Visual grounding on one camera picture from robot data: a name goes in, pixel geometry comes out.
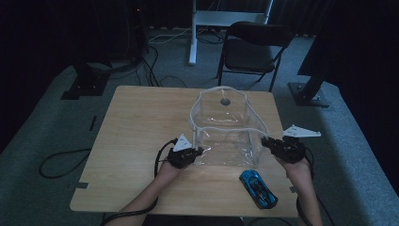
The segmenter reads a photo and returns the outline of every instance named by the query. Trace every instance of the white desk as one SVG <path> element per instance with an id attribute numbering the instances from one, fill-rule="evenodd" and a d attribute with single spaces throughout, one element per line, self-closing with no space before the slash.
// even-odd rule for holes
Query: white desk
<path id="1" fill-rule="evenodd" d="M 197 61 L 197 25 L 230 26 L 235 22 L 248 21 L 267 24 L 273 0 L 265 0 L 264 13 L 256 12 L 230 12 L 230 11 L 205 11 L 197 10 L 197 0 L 193 0 L 192 37 L 189 64 L 195 65 Z"/>

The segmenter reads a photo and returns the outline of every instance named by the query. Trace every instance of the chair seat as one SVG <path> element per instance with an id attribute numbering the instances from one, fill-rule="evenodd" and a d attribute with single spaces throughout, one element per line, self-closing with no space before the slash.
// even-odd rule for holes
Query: chair seat
<path id="1" fill-rule="evenodd" d="M 230 70 L 270 73 L 275 69 L 269 46 L 254 45 L 244 40 L 227 40 L 225 65 Z"/>

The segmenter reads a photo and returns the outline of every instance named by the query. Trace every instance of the wooden table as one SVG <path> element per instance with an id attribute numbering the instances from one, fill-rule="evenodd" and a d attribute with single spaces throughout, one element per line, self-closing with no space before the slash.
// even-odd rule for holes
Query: wooden table
<path id="1" fill-rule="evenodd" d="M 117 212 L 153 179 L 154 159 L 162 146 L 185 134 L 191 106 L 201 89 L 118 87 L 107 110 L 71 209 Z M 245 91 L 263 119 L 271 137 L 281 138 L 282 128 L 274 97 L 269 92 Z M 168 155 L 168 148 L 163 152 Z M 260 210 L 239 181 L 246 170 L 228 166 L 190 166 L 159 197 L 153 214 L 293 217 L 296 194 L 285 170 L 270 153 L 256 169 L 279 198 L 276 207 Z"/>

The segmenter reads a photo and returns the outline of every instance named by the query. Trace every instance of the chair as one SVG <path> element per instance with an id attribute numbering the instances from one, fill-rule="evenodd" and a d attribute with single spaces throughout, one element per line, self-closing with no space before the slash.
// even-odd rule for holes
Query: chair
<path id="1" fill-rule="evenodd" d="M 293 32 L 283 25 L 237 22 L 228 27 L 217 70 L 218 85 L 222 73 L 265 74 L 274 71 L 269 91 L 273 89 L 282 52 L 294 38 Z M 272 47 L 278 50 L 273 55 Z"/>

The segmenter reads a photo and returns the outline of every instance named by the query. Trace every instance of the hand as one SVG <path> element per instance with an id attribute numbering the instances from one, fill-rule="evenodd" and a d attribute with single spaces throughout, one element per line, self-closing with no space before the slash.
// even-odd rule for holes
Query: hand
<path id="1" fill-rule="evenodd" d="M 168 161 L 165 161 L 158 170 L 158 175 L 155 177 L 155 180 L 160 181 L 162 185 L 167 186 L 179 176 L 182 170 L 183 169 L 173 167 Z"/>
<path id="2" fill-rule="evenodd" d="M 277 157 L 276 159 L 284 167 L 287 177 L 298 193 L 312 189 L 311 165 L 306 158 L 302 158 L 294 164 L 284 162 Z"/>

